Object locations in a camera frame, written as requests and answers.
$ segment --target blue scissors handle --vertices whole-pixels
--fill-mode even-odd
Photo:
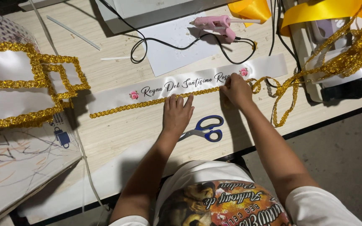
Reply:
[[[201,126],[202,123],[203,123],[204,121],[208,120],[208,119],[218,119],[218,120],[219,120],[219,123],[210,124],[210,125],[207,125],[207,126],[202,127],[202,126]],[[211,130],[211,129],[213,129],[214,127],[219,127],[219,126],[221,126],[221,125],[223,125],[223,124],[224,124],[224,119],[223,119],[223,117],[221,117],[221,116],[216,116],[216,115],[206,116],[206,117],[204,117],[203,119],[199,120],[199,122],[196,124],[195,130],[201,130],[201,131],[203,131],[203,130]]]
[[[212,134],[217,134],[217,138],[216,139],[210,138],[210,135],[212,135]],[[223,133],[221,130],[213,130],[213,131],[210,131],[205,134],[205,138],[210,142],[218,142],[222,139],[222,137],[223,137]]]

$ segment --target person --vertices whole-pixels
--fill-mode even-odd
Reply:
[[[188,125],[193,95],[172,95],[164,104],[163,131],[123,189],[110,226],[359,226],[356,218],[331,193],[319,187],[282,136],[252,100],[244,79],[232,74],[220,90],[246,117],[262,165],[277,198],[238,165],[192,161],[163,184],[156,213],[149,206],[164,167]]]

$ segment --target person's left hand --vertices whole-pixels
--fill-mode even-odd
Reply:
[[[178,139],[188,126],[194,112],[195,107],[192,106],[194,95],[189,95],[185,105],[184,98],[181,96],[175,99],[176,95],[173,94],[164,103],[163,133],[171,134]]]

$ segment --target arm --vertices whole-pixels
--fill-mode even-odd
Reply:
[[[241,76],[232,74],[220,90],[247,118],[259,158],[283,205],[295,188],[319,187],[283,137],[258,109],[252,100],[250,86]]]
[[[164,127],[159,138],[149,150],[123,189],[110,218],[110,223],[131,215],[149,220],[149,205],[155,198],[164,167],[178,139],[191,119],[193,95],[184,106],[182,97],[175,95],[164,103]]]

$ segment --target yellow satin ribbon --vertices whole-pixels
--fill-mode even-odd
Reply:
[[[242,0],[235,3],[229,3],[229,9],[234,17],[261,20],[261,24],[272,16],[266,0]],[[244,24],[245,27],[252,25],[252,23]]]
[[[362,5],[362,0],[323,0],[316,4],[301,3],[284,13],[280,33],[290,35],[288,25],[324,19],[352,17]]]

